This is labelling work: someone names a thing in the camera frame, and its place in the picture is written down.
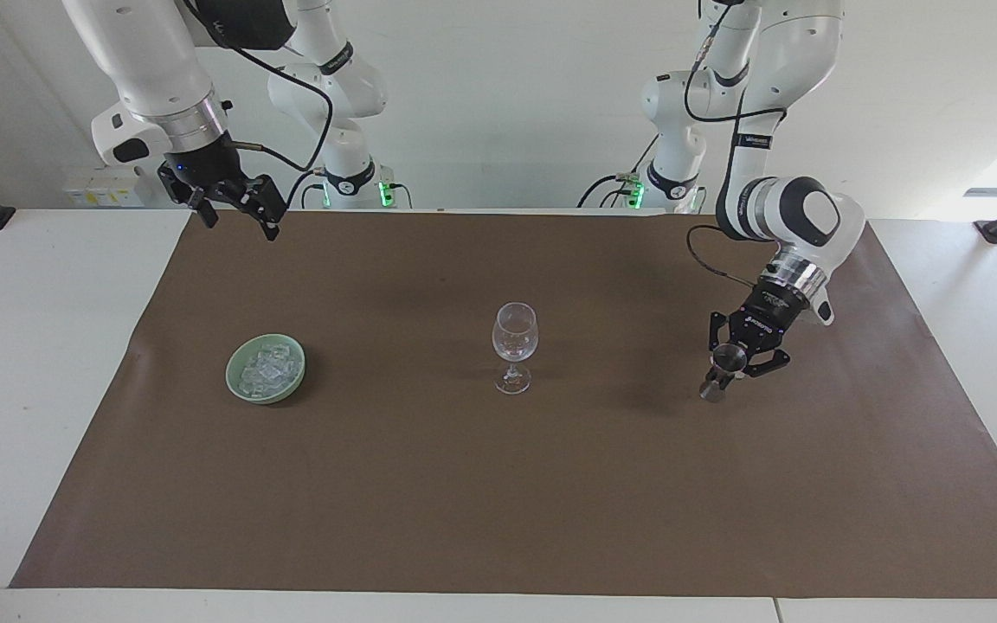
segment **white table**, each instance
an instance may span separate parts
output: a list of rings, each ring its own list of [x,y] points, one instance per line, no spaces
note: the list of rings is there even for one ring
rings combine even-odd
[[[0,620],[997,620],[997,602],[3,590],[187,217],[24,210],[0,232]],[[964,224],[873,225],[997,442],[997,247]]]

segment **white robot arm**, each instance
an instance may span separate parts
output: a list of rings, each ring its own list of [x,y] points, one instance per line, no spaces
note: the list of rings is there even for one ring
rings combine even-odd
[[[287,205],[267,175],[250,178],[229,137],[226,106],[195,55],[183,13],[173,0],[63,0],[87,50],[115,86],[121,101],[92,124],[108,163],[133,162],[159,151],[159,170],[173,201],[183,202],[213,228],[210,202],[228,202],[274,240]],[[236,0],[199,3],[213,23],[250,48],[279,48],[293,32],[285,0],[257,3],[257,20],[241,20]]]
[[[703,161],[699,124],[735,122],[717,225],[733,240],[778,241],[780,251],[737,311],[711,315],[711,368],[701,395],[719,401],[732,380],[790,363],[779,347],[801,312],[833,323],[826,286],[858,243],[865,217],[852,198],[828,193],[811,177],[765,175],[787,110],[835,66],[843,0],[704,0],[703,15],[708,35],[692,71],[662,75],[645,88],[661,142],[641,182],[646,205],[681,205]],[[770,360],[755,363],[767,352]]]
[[[285,74],[312,88],[273,74],[270,94],[280,110],[324,132],[318,152],[324,155],[322,174],[330,183],[327,196],[337,198],[335,208],[393,205],[390,170],[369,155],[359,126],[351,121],[383,110],[383,79],[344,38],[331,0],[63,4],[88,51],[119,92],[119,103],[92,123],[99,154],[108,164],[124,164],[163,153],[165,163],[158,174],[171,200],[196,210],[207,226],[217,222],[210,202],[228,202],[252,216],[274,240],[288,205],[272,178],[249,178],[242,172],[237,150],[250,145],[230,138],[228,103],[218,99],[198,63],[196,39],[213,39],[239,53],[278,50],[290,41],[312,62],[294,64]],[[331,104],[315,88],[321,88]],[[325,123],[329,117],[332,127]]]
[[[325,135],[325,196],[332,208],[368,209],[393,205],[390,170],[368,151],[367,139],[353,119],[375,117],[387,106],[383,76],[365,63],[349,43],[333,12],[333,0],[299,0],[298,27],[290,46],[309,59],[283,67],[285,74],[322,88],[332,101],[332,123]],[[325,129],[329,104],[307,88],[273,75],[268,93],[277,109],[315,134]]]

